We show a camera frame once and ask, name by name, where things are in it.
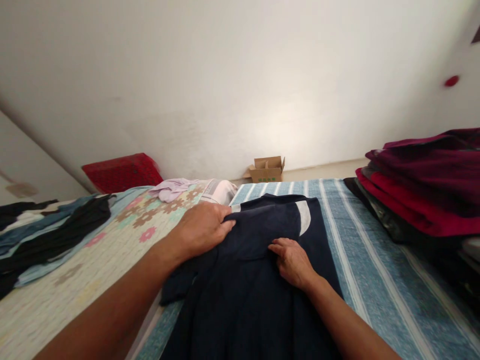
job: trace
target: blue striped sheet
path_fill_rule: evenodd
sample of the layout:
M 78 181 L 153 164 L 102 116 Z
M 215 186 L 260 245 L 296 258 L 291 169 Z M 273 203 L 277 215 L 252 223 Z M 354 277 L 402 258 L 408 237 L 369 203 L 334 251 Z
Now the blue striped sheet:
M 245 184 L 230 205 L 265 193 L 318 198 L 346 303 L 402 358 L 480 358 L 480 322 L 470 309 L 421 255 L 390 240 L 342 180 Z M 158 359 L 180 307 L 165 308 L 140 359 Z

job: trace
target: red clothing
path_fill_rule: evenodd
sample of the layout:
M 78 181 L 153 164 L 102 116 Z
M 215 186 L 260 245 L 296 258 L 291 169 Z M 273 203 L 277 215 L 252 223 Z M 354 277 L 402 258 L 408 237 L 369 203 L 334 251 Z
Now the red clothing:
M 480 128 L 388 142 L 365 156 L 383 174 L 445 211 L 480 216 Z
M 363 187 L 419 231 L 433 237 L 480 234 L 480 217 L 461 217 L 443 210 L 394 179 L 375 172 L 371 181 L 356 170 Z

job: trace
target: navy blue shirt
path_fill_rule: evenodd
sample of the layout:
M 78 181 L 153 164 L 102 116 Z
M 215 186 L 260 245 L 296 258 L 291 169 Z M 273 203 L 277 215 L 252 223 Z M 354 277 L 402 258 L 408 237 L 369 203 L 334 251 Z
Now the navy blue shirt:
M 185 301 L 161 359 L 339 358 L 315 308 L 280 276 L 268 250 L 277 238 L 298 241 L 342 296 L 318 200 L 265 194 L 232 209 L 225 220 L 236 225 L 225 240 L 163 287 L 162 305 Z

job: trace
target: white wall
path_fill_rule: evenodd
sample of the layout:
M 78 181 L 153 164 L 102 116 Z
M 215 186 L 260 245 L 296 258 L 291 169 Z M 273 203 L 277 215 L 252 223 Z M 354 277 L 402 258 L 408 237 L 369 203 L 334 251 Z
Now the white wall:
M 164 178 L 362 157 L 441 126 L 426 102 L 475 0 L 0 4 L 0 102 L 77 177 L 146 152 Z
M 15 183 L 29 183 L 38 193 L 16 198 L 5 190 L 10 183 L 0 177 L 0 206 L 20 201 L 43 202 L 76 199 L 88 192 L 36 143 L 0 112 L 0 170 Z
M 438 93 L 435 120 L 443 126 L 458 121 L 466 128 L 480 127 L 480 42 L 472 44 L 479 26 L 480 1 L 445 69 L 446 79 L 459 75 L 460 81 Z

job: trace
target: red plastic crate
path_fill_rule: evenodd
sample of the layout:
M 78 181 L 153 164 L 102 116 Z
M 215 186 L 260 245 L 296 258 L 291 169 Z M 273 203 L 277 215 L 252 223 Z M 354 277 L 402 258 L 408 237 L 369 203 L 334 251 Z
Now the red plastic crate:
M 137 186 L 155 186 L 163 181 L 157 163 L 143 152 L 81 168 L 102 194 L 119 193 Z

